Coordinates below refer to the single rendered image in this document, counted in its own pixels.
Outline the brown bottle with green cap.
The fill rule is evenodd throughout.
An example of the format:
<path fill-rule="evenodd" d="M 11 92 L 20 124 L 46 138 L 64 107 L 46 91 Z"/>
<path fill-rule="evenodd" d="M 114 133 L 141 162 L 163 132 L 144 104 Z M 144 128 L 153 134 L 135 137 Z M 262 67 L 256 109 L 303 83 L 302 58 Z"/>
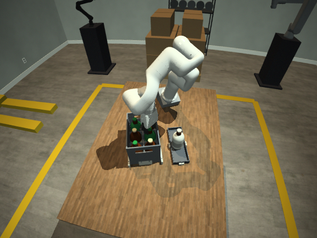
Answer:
<path fill-rule="evenodd" d="M 142 146 L 141 144 L 139 144 L 136 140 L 133 141 L 131 147 L 140 147 Z M 136 151 L 137 152 L 143 152 L 143 150 L 139 150 L 139 151 Z"/>

